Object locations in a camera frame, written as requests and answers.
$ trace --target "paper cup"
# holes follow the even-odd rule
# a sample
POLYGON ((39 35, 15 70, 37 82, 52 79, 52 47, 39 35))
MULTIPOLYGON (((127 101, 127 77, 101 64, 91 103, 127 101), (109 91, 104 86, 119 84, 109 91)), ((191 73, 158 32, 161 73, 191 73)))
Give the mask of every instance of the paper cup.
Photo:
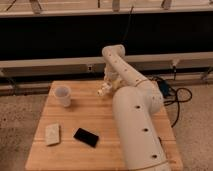
POLYGON ((68 107, 71 104, 71 89, 66 86, 59 86, 54 90, 55 98, 64 107, 68 107))

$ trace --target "terrazzo floor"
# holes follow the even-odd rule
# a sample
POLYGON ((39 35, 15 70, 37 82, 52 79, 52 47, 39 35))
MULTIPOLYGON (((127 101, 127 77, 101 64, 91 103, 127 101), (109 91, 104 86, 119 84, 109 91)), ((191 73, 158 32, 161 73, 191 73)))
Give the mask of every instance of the terrazzo floor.
MULTIPOLYGON (((213 170, 213 85, 188 86, 193 99, 181 104, 174 127, 184 171, 213 170)), ((0 97, 0 171, 24 171, 47 95, 0 97)), ((171 121, 176 106, 167 107, 171 121)))

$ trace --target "black cable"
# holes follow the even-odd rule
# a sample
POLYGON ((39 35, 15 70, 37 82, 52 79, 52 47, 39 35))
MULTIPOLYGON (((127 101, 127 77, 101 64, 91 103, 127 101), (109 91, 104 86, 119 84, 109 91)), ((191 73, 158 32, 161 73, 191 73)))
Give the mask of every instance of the black cable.
POLYGON ((158 76, 153 77, 152 80, 163 81, 164 83, 166 83, 169 86, 169 94, 170 94, 169 96, 172 97, 173 99, 172 100, 165 100, 164 101, 164 105, 165 106, 169 106, 169 105, 172 105, 174 103, 177 104, 176 118, 175 118, 175 121, 171 124, 171 127, 173 128, 177 124, 177 122, 178 122, 178 120, 180 118, 180 103, 189 102, 192 99, 192 92, 189 89, 183 88, 183 87, 178 88, 178 89, 175 90, 164 79, 162 79, 161 77, 158 77, 158 76), (180 91, 186 91, 189 94, 188 98, 187 99, 183 99, 183 100, 180 99, 179 98, 180 91))
POLYGON ((131 9, 130 9, 130 12, 129 12, 129 18, 128 18, 128 22, 127 22, 127 27, 126 27, 124 36, 123 36, 123 38, 122 38, 121 44, 124 44, 124 43, 125 43, 126 38, 127 38, 128 34, 129 34, 129 29, 130 29, 130 25, 131 25, 131 21, 132 21, 133 9, 134 9, 134 6, 132 5, 132 7, 131 7, 131 9))

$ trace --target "wooden tabletop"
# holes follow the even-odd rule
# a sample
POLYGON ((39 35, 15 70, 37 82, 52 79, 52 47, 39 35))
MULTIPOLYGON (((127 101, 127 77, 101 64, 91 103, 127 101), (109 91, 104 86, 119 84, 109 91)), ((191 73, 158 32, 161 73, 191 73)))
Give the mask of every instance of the wooden tabletop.
MULTIPOLYGON (((97 95, 101 84, 102 81, 53 82, 26 163, 27 171, 126 170, 112 115, 112 97, 100 98, 97 95), (53 90, 59 85, 72 89, 71 106, 68 108, 62 107, 53 97, 53 90), (61 125, 61 143, 47 147, 45 127, 53 123, 61 125), (96 148, 73 138, 78 128, 99 136, 96 148)), ((172 170, 182 170, 165 108, 152 119, 172 170)))

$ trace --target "smartphone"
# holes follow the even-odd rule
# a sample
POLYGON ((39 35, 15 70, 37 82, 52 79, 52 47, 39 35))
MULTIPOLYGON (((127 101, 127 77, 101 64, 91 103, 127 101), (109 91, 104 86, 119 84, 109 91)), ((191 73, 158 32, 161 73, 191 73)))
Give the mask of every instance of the smartphone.
POLYGON ((99 137, 91 132, 88 132, 82 128, 79 128, 74 135, 74 138, 80 140, 92 147, 95 147, 99 137))

